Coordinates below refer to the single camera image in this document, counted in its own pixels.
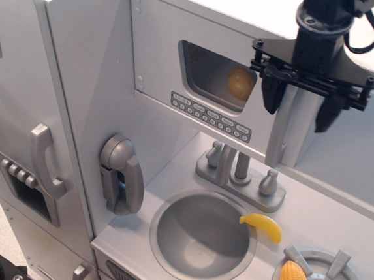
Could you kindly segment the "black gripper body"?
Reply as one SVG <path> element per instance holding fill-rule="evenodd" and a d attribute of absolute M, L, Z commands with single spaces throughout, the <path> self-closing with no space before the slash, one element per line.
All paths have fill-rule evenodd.
<path fill-rule="evenodd" d="M 374 48 L 349 46 L 349 31 L 354 18 L 348 17 L 328 24 L 318 16 L 306 12 L 296 14 L 297 37 L 289 39 L 257 38 L 251 69 L 262 79 L 268 64 L 275 65 L 281 72 L 297 70 L 298 79 L 292 84 L 324 98 L 344 98 L 344 109 L 353 107 L 364 110 L 374 89 L 374 76 L 347 57 L 345 50 L 363 54 Z"/>

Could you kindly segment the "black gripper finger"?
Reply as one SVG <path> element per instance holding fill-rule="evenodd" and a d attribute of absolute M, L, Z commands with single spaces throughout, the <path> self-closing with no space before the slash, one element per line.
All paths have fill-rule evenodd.
<path fill-rule="evenodd" d="M 345 100 L 339 96 L 326 97 L 315 120 L 315 132 L 324 133 L 344 109 Z"/>
<path fill-rule="evenodd" d="M 275 65 L 268 64 L 262 73 L 262 96 L 264 108 L 270 113 L 276 113 L 280 107 L 290 74 L 281 72 Z"/>

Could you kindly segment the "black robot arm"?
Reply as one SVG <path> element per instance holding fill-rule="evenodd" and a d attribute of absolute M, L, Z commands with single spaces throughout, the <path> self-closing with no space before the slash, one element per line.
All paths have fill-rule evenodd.
<path fill-rule="evenodd" d="M 374 49 L 350 44 L 356 18 L 364 16 L 374 31 L 374 0 L 304 0 L 296 11 L 294 40 L 255 39 L 251 70 L 262 79 L 265 109 L 279 109 L 288 85 L 324 97 L 315 119 L 315 131 L 325 132 L 342 110 L 365 110 L 374 76 L 347 55 Z"/>

